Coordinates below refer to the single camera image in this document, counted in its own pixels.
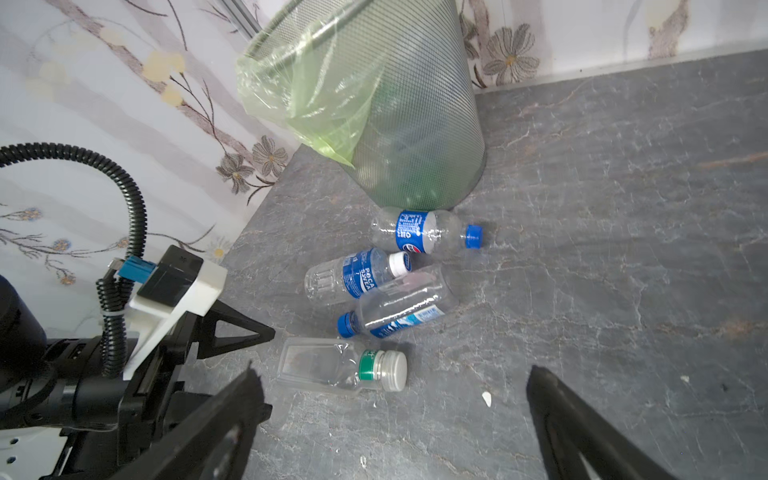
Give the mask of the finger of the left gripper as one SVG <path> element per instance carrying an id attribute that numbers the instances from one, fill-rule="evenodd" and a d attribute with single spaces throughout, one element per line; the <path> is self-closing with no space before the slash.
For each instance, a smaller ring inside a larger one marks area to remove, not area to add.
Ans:
<path id="1" fill-rule="evenodd" d="M 196 321 L 197 358 L 208 359 L 271 342 L 275 330 L 217 300 Z"/>

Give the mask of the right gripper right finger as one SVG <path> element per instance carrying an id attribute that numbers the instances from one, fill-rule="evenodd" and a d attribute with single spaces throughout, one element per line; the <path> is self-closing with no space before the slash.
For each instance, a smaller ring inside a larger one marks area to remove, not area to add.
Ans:
<path id="1" fill-rule="evenodd" d="M 560 378 L 534 365 L 526 396 L 550 479 L 671 479 Z"/>

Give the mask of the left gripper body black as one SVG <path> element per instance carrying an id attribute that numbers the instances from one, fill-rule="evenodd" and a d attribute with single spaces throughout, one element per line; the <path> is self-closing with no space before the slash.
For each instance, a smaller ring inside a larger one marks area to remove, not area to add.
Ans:
<path id="1" fill-rule="evenodd" d="M 129 380 L 101 375 L 98 337 L 48 342 L 44 360 L 57 378 L 35 424 L 65 439 L 48 479 L 107 479 L 162 438 L 193 327 L 192 320 L 174 327 Z"/>

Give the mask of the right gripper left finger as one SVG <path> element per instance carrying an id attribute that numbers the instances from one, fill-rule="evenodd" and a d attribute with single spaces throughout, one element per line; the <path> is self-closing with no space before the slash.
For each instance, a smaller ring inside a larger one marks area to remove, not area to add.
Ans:
<path id="1" fill-rule="evenodd" d="M 241 479 L 259 424 L 271 415 L 249 367 L 114 479 Z"/>

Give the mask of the clear bottle green ring grey cap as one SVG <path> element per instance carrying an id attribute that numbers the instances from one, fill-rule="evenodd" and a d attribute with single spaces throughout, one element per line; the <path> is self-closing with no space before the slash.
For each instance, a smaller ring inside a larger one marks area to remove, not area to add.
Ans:
<path id="1" fill-rule="evenodd" d="M 407 376 L 407 357 L 399 351 L 368 349 L 346 339 L 290 338 L 276 381 L 297 390 L 352 395 L 362 390 L 401 392 Z"/>

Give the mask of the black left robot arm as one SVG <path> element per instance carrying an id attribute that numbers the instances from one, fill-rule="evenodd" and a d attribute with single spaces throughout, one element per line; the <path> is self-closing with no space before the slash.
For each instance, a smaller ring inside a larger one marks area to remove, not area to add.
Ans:
<path id="1" fill-rule="evenodd" d="M 58 293 L 20 267 L 1 280 L 1 475 L 5 479 L 239 479 L 272 413 L 247 369 L 217 394 L 180 379 L 190 355 L 267 343 L 274 330 L 222 302 L 227 273 L 189 247 L 145 259 L 133 178 L 78 146 L 5 146 L 1 163 L 69 161 L 108 177 L 128 232 L 94 287 Z"/>

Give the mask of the mesh waste bin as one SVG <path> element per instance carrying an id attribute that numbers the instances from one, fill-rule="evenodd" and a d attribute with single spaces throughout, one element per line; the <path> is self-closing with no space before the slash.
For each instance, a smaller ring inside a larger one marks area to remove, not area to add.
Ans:
<path id="1" fill-rule="evenodd" d="M 382 207 L 449 209 L 485 166 L 475 95 L 452 1 L 370 1 L 365 43 L 388 57 L 353 166 L 339 164 Z"/>

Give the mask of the green plastic bin liner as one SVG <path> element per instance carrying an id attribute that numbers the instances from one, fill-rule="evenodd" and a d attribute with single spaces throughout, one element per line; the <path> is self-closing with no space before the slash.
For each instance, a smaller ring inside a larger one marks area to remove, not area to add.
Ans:
<path id="1" fill-rule="evenodd" d="M 246 112 L 353 166 L 388 57 L 365 43 L 372 12 L 370 1 L 287 2 L 237 60 Z"/>

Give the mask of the clear bottle blue label white cap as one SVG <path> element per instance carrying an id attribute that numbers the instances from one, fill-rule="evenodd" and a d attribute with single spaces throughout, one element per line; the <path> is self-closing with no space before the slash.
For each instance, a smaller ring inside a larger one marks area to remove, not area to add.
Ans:
<path id="1" fill-rule="evenodd" d="M 403 277 L 412 271 L 408 252 L 386 253 L 372 247 L 311 267 L 304 278 L 308 299 L 331 306 L 352 299 Z"/>

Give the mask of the clear bottle blue cap long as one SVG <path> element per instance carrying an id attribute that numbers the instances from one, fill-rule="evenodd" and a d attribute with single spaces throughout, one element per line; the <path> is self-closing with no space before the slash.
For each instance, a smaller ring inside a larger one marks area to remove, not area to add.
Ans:
<path id="1" fill-rule="evenodd" d="M 385 339 L 437 320 L 459 306 L 442 266 L 433 264 L 363 294 L 356 307 L 337 320 L 342 338 Z"/>

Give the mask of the clear bottle blue cap pepsi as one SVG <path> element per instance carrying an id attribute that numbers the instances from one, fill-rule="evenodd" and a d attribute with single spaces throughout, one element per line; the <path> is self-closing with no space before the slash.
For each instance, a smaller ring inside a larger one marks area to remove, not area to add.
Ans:
<path id="1" fill-rule="evenodd" d="M 375 246 L 390 252 L 451 256 L 481 249 L 483 227 L 447 210 L 414 211 L 399 207 L 378 210 L 370 223 Z"/>

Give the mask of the left corner aluminium profile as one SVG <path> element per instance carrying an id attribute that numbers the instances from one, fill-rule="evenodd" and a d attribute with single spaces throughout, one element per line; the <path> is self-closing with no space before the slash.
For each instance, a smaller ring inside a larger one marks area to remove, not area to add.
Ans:
<path id="1" fill-rule="evenodd" d="M 258 14 L 243 0 L 217 0 L 222 7 L 225 17 L 234 26 L 237 33 L 246 39 L 254 38 L 262 27 L 258 20 Z"/>

